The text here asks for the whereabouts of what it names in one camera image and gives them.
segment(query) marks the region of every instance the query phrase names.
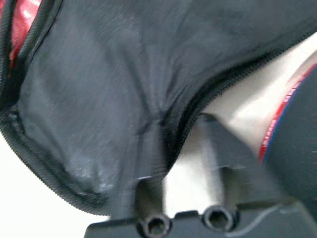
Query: zipper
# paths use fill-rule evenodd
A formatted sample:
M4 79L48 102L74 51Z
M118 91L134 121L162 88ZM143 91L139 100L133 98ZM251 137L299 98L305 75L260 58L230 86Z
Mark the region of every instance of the zipper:
M217 96L221 95L223 92L225 92L227 89L231 88L232 86L234 86L236 83L238 83L239 81L243 80L243 78L247 77L248 75L250 75L251 73L255 72L256 70L260 69L261 67L263 67L264 65L266 65L267 63L269 63L271 60L273 60L274 58L276 58L277 56L279 56L280 54L282 54L283 52L285 52L286 50L288 50L289 48L293 47L294 45L298 44L299 42L301 42L302 40L304 40L305 38L307 38L308 36L310 36L311 34L313 34L315 31L317 30L317 27L311 27L310 30L308 30L305 34L303 34L298 41L296 41L295 43L292 43L290 45L288 45L287 47L281 48L275 52L271 52L270 49L266 49L266 52L268 52L266 54L265 57L260 57L260 59L256 62L251 62L248 65L243 65L242 67L238 67L237 69L233 70L232 72L230 72L227 77L226 80L222 81L221 79L224 78L223 75L219 76L220 80L217 80L219 83L218 85L214 85L211 83L206 83L203 88L201 88L201 91L203 91L203 93L201 95L197 95L197 97L194 97L194 100L190 103L189 107L190 109L186 110L186 112L184 113L181 122L179 124L179 129L177 130L177 134L176 134L176 138L177 142L175 143L175 146L173 148L173 154L172 154L172 161L176 161L181 148L187 138L188 133L191 131L191 129L193 128L199 114L201 113L201 111L209 104L211 103ZM7 44L7 41L4 41L5 37L1 37L0 35L0 43L2 44ZM0 78L0 105L2 104L2 90L3 90L3 85L2 85L2 80L6 77L6 72L9 71L9 66L5 65L5 63L2 61L3 59L0 59L0 76L4 76L2 78ZM5 114L4 115L5 118L7 117L13 117L11 118L12 120L15 120L14 117L18 117L17 115L9 115L9 114ZM6 119L1 119L0 121L2 123L4 123ZM68 191L67 189L63 190L63 192L56 191L56 189L54 189L55 185L54 181L45 181L44 179L41 178L41 176L38 175L38 172L34 169L33 166L30 166L29 163L23 158L23 156L21 156L21 154L16 150L17 146L14 146L10 141L10 139L7 137L8 132L6 132L5 127L7 126L0 126L0 132L3 135L5 141L7 142L7 144L9 145L9 147L12 149L12 151L17 155L17 157L26 165L26 167L39 179L41 180L50 190L52 190L55 194L57 194L60 198L62 198L64 201L66 201L67 203L69 203L70 205L72 205L73 207L90 213L90 214L94 214L94 215L104 215L103 214L103 205L100 204L90 204L90 202L81 202L81 200L83 200L82 197L80 197L80 195L74 196L71 195L72 193L70 191ZM30 154L33 155L33 158L35 158L35 152L30 150Z

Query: black fabric bag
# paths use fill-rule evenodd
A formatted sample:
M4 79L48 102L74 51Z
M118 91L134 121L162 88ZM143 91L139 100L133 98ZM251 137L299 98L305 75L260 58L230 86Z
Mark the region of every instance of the black fabric bag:
M73 206L132 211L160 181L200 111L317 30L316 0L43 0L10 68L0 32L0 129Z

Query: gray fabric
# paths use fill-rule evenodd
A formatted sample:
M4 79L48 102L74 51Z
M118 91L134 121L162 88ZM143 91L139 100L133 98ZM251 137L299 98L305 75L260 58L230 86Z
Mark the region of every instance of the gray fabric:
M25 132L88 192L112 192L123 177L163 176L199 89L298 41L316 6L66 0L21 88Z

